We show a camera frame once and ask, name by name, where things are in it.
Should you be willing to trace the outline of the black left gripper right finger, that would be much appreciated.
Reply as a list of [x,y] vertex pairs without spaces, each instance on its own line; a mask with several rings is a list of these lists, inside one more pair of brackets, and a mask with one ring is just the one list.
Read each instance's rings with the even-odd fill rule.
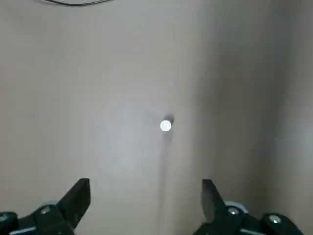
[[206,221],[195,235],[301,235],[285,215],[269,212],[260,219],[240,203],[226,202],[209,179],[202,180],[201,207]]

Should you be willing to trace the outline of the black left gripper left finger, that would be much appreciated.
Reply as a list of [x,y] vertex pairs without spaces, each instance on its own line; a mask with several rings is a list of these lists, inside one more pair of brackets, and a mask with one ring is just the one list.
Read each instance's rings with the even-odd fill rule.
[[74,235],[90,206],[90,179],[79,179],[56,204],[46,204],[19,218],[15,212],[0,213],[2,235]]

